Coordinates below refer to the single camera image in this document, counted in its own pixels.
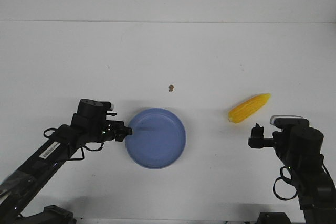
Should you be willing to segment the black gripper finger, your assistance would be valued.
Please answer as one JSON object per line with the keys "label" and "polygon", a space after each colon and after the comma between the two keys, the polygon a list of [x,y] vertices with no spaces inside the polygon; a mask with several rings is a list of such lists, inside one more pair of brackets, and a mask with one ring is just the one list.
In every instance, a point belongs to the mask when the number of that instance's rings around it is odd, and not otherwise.
{"label": "black gripper finger", "polygon": [[258,123],[255,124],[255,127],[259,128],[259,137],[258,138],[263,138],[264,137],[264,127],[260,126]]}
{"label": "black gripper finger", "polygon": [[253,127],[251,130],[251,138],[258,138],[259,137],[259,128]]}
{"label": "black gripper finger", "polygon": [[132,135],[133,134],[133,129],[131,127],[124,127],[123,134]]}

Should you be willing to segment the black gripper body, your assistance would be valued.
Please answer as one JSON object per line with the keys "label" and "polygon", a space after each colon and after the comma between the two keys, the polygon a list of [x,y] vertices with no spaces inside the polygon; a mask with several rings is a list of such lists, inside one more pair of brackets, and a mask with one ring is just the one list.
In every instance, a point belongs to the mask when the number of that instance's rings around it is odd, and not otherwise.
{"label": "black gripper body", "polygon": [[251,136],[248,139],[248,146],[251,148],[264,148],[264,147],[273,147],[274,139],[273,138],[264,138],[262,136]]}
{"label": "black gripper body", "polygon": [[101,141],[123,142],[125,125],[122,121],[106,120],[102,125]]}

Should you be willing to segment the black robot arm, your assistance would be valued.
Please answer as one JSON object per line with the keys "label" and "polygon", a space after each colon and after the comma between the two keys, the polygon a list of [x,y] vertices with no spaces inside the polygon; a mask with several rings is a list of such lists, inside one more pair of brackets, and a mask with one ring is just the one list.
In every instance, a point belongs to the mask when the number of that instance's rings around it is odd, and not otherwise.
{"label": "black robot arm", "polygon": [[75,161],[77,150],[88,143],[122,142],[132,129],[115,116],[108,101],[81,99],[70,125],[51,128],[47,141],[1,183],[1,223],[76,223],[71,211],[50,205],[39,213],[23,217],[22,211],[66,162]]}
{"label": "black robot arm", "polygon": [[290,177],[283,172],[277,180],[296,189],[300,209],[306,223],[335,223],[335,184],[324,165],[321,154],[323,134],[310,127],[299,116],[274,115],[270,124],[278,128],[271,138],[264,137],[264,128],[256,124],[248,145],[261,149],[272,147]]}

